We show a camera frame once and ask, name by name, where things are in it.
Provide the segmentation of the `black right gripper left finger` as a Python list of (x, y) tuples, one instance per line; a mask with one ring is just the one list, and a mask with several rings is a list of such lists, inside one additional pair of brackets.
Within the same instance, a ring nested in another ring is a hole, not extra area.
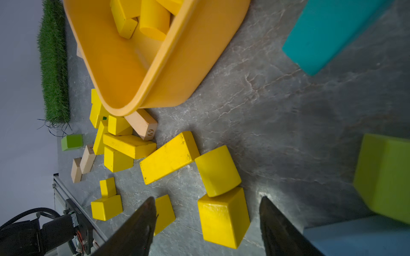
[(147, 256), (157, 221), (155, 198), (149, 197), (94, 256)]

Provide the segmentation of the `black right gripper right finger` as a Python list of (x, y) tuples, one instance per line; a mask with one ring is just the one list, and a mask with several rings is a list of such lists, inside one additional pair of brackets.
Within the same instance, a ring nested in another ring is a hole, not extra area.
[(267, 256), (323, 255), (266, 196), (261, 199), (259, 217)]

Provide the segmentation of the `yellow plastic tub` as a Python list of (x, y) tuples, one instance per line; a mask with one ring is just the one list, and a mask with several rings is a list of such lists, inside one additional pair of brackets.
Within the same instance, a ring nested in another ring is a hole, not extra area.
[(175, 107), (197, 89), (241, 26), (249, 1), (184, 1), (164, 41), (117, 32), (109, 1), (64, 1), (84, 63), (105, 109)]

